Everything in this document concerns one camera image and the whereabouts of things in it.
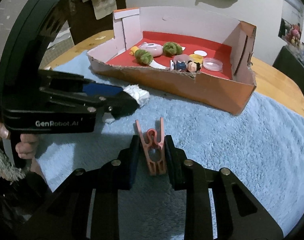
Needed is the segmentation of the person's left hand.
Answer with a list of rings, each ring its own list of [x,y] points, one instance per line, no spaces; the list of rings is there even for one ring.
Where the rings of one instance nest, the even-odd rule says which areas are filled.
[[[10,132],[0,122],[0,141],[10,139]],[[34,134],[21,134],[20,142],[16,144],[16,152],[21,159],[33,159],[36,155],[39,136]]]

